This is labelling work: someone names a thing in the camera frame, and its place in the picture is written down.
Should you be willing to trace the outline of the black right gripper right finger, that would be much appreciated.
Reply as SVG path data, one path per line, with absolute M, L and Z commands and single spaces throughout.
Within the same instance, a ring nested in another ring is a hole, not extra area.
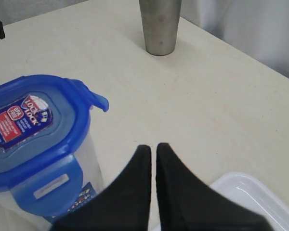
M 156 188 L 163 231 L 271 231 L 267 219 L 210 188 L 168 143 L 156 152 Z

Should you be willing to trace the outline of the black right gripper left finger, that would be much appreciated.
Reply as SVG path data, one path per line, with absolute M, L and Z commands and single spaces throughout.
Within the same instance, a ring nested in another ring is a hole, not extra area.
M 53 231 L 146 231 L 151 202 L 151 149 L 139 145 L 117 178 Z

